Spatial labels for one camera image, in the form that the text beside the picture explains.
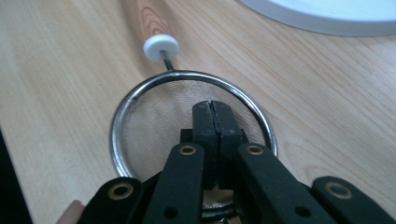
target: wooden table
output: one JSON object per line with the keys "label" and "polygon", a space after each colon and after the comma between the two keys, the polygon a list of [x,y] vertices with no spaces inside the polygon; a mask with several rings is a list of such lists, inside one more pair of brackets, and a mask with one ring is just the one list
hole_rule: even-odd
{"label": "wooden table", "polygon": [[[117,176],[109,127],[148,61],[120,1],[0,3],[0,122],[35,223]],[[265,109],[302,182],[342,177],[396,217],[396,36],[340,37],[238,1],[166,1],[175,66],[224,77]]]}

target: metal strainer rim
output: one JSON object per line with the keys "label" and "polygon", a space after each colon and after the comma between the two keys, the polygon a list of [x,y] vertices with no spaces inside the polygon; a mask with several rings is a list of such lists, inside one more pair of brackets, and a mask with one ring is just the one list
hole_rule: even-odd
{"label": "metal strainer rim", "polygon": [[122,155],[122,148],[120,146],[120,136],[122,132],[121,127],[122,123],[124,122],[124,115],[129,105],[133,104],[136,99],[139,98],[146,91],[158,85],[180,80],[195,80],[206,82],[220,87],[235,96],[254,115],[262,129],[265,145],[272,150],[275,156],[277,156],[276,137],[269,119],[267,118],[265,113],[259,108],[259,106],[254,102],[254,100],[252,100],[252,98],[249,97],[244,91],[235,86],[233,83],[221,77],[216,77],[207,73],[197,71],[173,70],[159,74],[141,82],[132,90],[130,90],[129,93],[120,102],[116,114],[114,115],[110,132],[111,156],[113,159],[113,165],[119,176],[135,177],[135,174],[129,171],[128,166],[126,165],[125,159]]}

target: white round object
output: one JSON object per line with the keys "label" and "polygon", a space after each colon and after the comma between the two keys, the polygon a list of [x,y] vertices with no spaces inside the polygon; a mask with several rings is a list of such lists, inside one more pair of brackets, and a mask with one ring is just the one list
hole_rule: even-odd
{"label": "white round object", "polygon": [[170,60],[175,59],[179,52],[177,40],[170,35],[154,35],[147,39],[143,45],[146,57],[156,63],[163,61],[161,50],[167,52]]}
{"label": "white round object", "polygon": [[287,25],[327,35],[396,35],[395,0],[241,0]]}

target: screw hole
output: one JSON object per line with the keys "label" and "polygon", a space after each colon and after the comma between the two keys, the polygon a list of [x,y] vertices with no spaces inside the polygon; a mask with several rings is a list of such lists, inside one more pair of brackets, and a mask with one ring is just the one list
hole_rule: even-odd
{"label": "screw hole", "polygon": [[352,198],[352,191],[342,184],[329,182],[325,185],[325,189],[336,198],[342,200],[349,200]]}
{"label": "screw hole", "polygon": [[128,198],[134,192],[134,187],[128,183],[118,183],[113,185],[108,191],[108,197],[112,200],[122,200]]}
{"label": "screw hole", "polygon": [[311,212],[309,211],[309,209],[307,209],[304,206],[296,206],[294,208],[294,211],[296,212],[297,215],[299,215],[300,217],[310,217],[311,216]]}
{"label": "screw hole", "polygon": [[190,156],[196,152],[196,149],[195,147],[186,146],[182,147],[179,152],[185,156]]}
{"label": "screw hole", "polygon": [[247,152],[252,155],[258,156],[261,155],[264,152],[264,150],[262,150],[262,148],[260,147],[251,146],[247,148]]}
{"label": "screw hole", "polygon": [[177,217],[178,215],[178,211],[177,208],[175,207],[167,207],[165,208],[165,210],[163,210],[163,216],[168,218],[168,219],[172,219]]}

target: metal rod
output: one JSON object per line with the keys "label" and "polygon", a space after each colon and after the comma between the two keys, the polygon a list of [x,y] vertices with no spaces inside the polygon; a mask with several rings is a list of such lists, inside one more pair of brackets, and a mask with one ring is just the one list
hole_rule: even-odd
{"label": "metal rod", "polygon": [[168,57],[168,52],[166,52],[166,50],[161,50],[160,54],[161,54],[161,57],[163,57],[163,62],[165,63],[166,69],[168,71],[175,71],[175,68],[172,65],[172,62]]}

